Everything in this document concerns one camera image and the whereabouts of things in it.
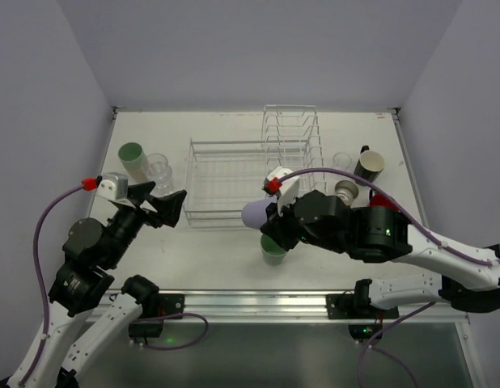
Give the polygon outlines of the cream and brown cup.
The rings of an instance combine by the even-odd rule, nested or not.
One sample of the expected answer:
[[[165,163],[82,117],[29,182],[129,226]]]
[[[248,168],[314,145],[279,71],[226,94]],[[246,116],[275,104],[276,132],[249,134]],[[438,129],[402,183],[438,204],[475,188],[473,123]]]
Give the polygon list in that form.
[[[346,179],[335,184],[334,192],[347,206],[351,206],[359,195],[358,186]]]

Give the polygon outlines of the clear glass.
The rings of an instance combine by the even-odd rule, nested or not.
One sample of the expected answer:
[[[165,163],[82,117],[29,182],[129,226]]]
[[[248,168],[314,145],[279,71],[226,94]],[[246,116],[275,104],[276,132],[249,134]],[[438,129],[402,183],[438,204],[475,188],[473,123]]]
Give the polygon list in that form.
[[[333,155],[332,167],[342,171],[348,171],[352,165],[353,159],[345,152],[338,152]]]
[[[155,183],[152,196],[164,197],[171,194],[173,188],[172,167],[163,154],[149,154],[146,156],[147,165],[144,173],[149,181]]]

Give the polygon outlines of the light green cup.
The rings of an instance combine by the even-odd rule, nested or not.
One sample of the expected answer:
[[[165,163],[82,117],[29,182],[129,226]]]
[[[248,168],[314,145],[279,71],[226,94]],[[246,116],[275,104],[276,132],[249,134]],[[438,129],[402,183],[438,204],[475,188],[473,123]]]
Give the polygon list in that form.
[[[119,148],[117,155],[124,168],[128,171],[146,169],[146,154],[142,146],[137,142],[125,143]]]

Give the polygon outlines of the purple cup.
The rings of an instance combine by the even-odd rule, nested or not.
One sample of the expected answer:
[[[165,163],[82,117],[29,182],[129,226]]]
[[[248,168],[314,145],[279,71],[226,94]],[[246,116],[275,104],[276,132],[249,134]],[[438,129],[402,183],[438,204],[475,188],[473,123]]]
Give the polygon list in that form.
[[[248,202],[241,210],[243,224],[250,229],[259,230],[267,222],[267,207],[275,202],[273,197]]]

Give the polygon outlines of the black mug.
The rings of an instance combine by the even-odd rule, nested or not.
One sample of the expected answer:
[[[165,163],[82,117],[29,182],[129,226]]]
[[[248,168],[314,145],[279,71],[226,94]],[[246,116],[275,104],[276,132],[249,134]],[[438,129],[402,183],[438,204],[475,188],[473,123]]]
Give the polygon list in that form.
[[[382,154],[371,150],[368,145],[363,145],[354,168],[354,174],[368,182],[375,182],[383,169],[385,159]]]

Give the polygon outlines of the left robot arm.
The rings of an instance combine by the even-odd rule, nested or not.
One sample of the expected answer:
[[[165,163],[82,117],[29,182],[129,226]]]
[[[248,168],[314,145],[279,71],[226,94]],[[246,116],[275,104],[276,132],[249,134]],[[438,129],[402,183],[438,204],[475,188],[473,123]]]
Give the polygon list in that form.
[[[152,196],[155,183],[129,185],[126,176],[109,174],[84,179],[61,194],[40,216],[33,237],[35,270],[40,273],[39,233],[49,212],[66,197],[94,191],[110,201],[115,214],[107,224],[87,217],[70,228],[62,250],[64,264],[53,285],[39,279],[43,320],[21,365],[0,387],[77,387],[84,372],[111,341],[142,314],[156,314],[159,287],[143,276],[130,277],[106,312],[86,331],[82,328],[110,288],[117,267],[143,226],[175,227],[185,190]]]

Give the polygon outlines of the red mug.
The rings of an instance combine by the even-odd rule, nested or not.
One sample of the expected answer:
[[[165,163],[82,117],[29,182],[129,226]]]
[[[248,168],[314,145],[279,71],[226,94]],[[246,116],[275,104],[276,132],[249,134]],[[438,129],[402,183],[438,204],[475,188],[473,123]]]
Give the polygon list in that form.
[[[396,212],[399,211],[399,207],[395,205],[391,200],[389,200],[387,197],[376,193],[373,194],[372,197],[370,198],[369,205],[371,207],[384,207],[388,209],[392,209]]]

